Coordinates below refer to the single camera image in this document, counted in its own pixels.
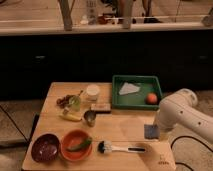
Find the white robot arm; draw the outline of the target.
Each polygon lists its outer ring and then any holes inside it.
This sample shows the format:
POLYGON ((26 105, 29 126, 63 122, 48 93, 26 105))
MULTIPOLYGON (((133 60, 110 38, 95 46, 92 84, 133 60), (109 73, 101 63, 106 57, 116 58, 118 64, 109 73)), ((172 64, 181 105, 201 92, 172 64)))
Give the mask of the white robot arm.
POLYGON ((192 90, 180 89, 160 101, 154 123, 164 133, 172 131, 176 124, 183 125, 213 144, 213 117, 196 110, 197 104, 192 90))

